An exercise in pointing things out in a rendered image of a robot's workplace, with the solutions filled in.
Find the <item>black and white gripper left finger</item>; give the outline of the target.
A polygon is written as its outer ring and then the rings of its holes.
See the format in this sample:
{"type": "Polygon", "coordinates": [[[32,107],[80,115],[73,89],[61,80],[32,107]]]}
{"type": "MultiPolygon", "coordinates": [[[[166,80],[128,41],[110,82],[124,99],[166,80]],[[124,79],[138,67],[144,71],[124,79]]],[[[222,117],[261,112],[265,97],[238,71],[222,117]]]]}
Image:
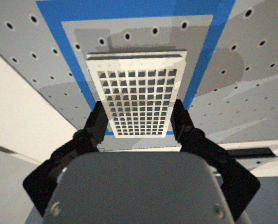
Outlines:
{"type": "Polygon", "coordinates": [[[49,159],[24,179],[23,188],[42,218],[58,185],[57,178],[62,170],[77,156],[99,152],[97,145],[104,140],[108,121],[102,102],[97,101],[84,128],[76,131],[73,139],[54,150],[49,159]]]}

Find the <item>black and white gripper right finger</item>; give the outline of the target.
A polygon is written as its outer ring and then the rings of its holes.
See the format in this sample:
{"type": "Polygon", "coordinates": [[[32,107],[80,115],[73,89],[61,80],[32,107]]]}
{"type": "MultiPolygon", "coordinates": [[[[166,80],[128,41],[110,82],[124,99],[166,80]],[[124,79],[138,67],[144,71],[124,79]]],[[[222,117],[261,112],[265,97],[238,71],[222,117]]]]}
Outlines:
{"type": "Polygon", "coordinates": [[[220,188],[236,223],[259,190],[260,181],[232,159],[227,150],[206,138],[201,129],[194,127],[181,99],[176,99],[170,121],[175,140],[182,145],[180,151],[200,155],[222,176],[223,184],[220,188]]]}

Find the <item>blue tape outline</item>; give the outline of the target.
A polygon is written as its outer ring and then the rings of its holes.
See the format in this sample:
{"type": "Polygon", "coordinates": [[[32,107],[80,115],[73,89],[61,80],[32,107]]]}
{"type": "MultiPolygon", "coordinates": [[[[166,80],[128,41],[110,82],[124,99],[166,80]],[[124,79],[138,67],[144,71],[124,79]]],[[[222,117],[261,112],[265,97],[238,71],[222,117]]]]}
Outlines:
{"type": "Polygon", "coordinates": [[[187,89],[189,110],[236,0],[44,0],[35,1],[91,111],[96,104],[61,22],[214,15],[187,89]]]}

